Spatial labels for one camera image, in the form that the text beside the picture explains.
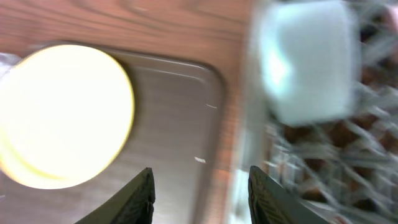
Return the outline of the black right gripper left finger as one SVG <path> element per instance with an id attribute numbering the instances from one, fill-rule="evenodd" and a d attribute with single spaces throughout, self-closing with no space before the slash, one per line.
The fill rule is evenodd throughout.
<path id="1" fill-rule="evenodd" d="M 154 175 L 152 169 L 146 167 L 109 200 L 76 224 L 151 224 L 154 203 Z"/>

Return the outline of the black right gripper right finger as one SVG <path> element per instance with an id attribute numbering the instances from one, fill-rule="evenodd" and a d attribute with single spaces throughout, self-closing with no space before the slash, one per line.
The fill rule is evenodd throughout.
<path id="1" fill-rule="evenodd" d="M 257 166 L 249 170 L 248 194 L 253 224 L 328 224 Z"/>

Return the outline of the light blue bowl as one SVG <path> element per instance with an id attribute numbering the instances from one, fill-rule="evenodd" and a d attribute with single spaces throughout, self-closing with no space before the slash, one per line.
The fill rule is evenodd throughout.
<path id="1" fill-rule="evenodd" d="M 360 46 L 348 2 L 273 2 L 259 27 L 259 65 L 276 118 L 301 126 L 352 115 Z"/>

